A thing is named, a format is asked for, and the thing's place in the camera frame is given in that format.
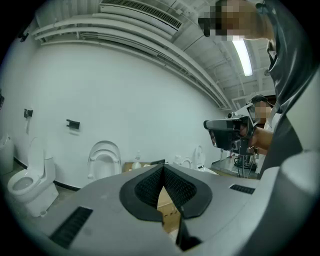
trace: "smart toilet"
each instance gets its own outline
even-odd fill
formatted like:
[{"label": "smart toilet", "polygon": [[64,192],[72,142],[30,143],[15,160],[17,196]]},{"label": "smart toilet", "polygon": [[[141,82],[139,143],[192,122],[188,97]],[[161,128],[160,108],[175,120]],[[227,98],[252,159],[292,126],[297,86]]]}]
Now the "smart toilet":
[{"label": "smart toilet", "polygon": [[46,213],[59,194],[53,183],[55,178],[53,158],[44,151],[41,140],[35,137],[28,152],[28,168],[13,175],[7,189],[33,217],[38,217]]},{"label": "smart toilet", "polygon": [[121,156],[116,144],[108,140],[96,143],[88,158],[88,179],[96,181],[122,173]]}]

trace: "fluorescent light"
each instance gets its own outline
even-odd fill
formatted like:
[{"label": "fluorescent light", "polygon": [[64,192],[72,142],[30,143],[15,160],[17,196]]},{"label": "fluorescent light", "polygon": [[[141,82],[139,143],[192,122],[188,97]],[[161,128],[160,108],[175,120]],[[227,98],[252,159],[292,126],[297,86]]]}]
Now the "fluorescent light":
[{"label": "fluorescent light", "polygon": [[242,38],[240,38],[240,40],[232,41],[232,43],[236,49],[236,52],[239,55],[244,75],[246,77],[252,76],[253,73],[252,73],[251,62],[250,62],[245,41]]}]

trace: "man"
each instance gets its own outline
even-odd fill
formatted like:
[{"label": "man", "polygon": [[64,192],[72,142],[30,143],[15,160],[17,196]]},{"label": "man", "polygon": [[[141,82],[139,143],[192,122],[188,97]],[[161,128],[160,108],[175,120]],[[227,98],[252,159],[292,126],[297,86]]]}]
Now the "man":
[{"label": "man", "polygon": [[219,0],[210,18],[199,18],[198,22],[207,37],[210,36],[208,29],[214,29],[220,36],[268,40],[269,73],[277,101],[267,122],[270,125],[276,113],[282,116],[275,134],[259,128],[255,130],[251,142],[268,151],[260,174],[300,153],[301,143],[286,113],[308,86],[317,63],[307,35],[295,17],[277,0],[265,0],[256,5],[246,0]]},{"label": "man", "polygon": [[259,161],[255,172],[259,174],[268,153],[274,129],[277,126],[281,114],[276,113],[271,124],[269,124],[268,117],[272,111],[273,105],[268,102],[267,98],[261,94],[258,94],[250,100],[250,103],[252,103],[255,107],[255,114],[260,117],[259,124],[264,124],[263,129],[259,127],[256,128],[255,133],[249,142],[250,147],[254,146],[255,148],[258,148]]}]

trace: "white wall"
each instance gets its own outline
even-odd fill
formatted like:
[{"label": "white wall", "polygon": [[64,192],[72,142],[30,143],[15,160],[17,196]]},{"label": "white wall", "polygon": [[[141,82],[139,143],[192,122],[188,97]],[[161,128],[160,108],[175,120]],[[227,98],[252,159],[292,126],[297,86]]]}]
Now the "white wall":
[{"label": "white wall", "polygon": [[[206,167],[220,158],[203,122],[223,118],[222,112],[198,89],[151,62],[108,48],[60,44],[41,47],[20,66],[1,77],[4,130],[27,165],[29,142],[41,136],[59,182],[85,186],[88,154],[101,140],[117,144],[122,163],[133,161],[138,150],[142,162],[172,162],[175,155],[192,157],[197,145],[204,149]],[[29,135],[25,106],[34,109]],[[80,122],[80,131],[70,132],[66,119]]]},{"label": "white wall", "polygon": [[[35,21],[30,24],[30,31],[37,27]],[[0,110],[0,136],[14,134],[16,143],[15,156],[20,158],[20,153],[27,152],[29,138],[21,132],[20,126],[24,126],[23,114],[25,103],[29,102],[27,95],[21,90],[24,87],[26,72],[31,60],[39,49],[40,44],[31,35],[24,42],[15,39],[0,67],[0,88],[5,97],[2,110]]]}]

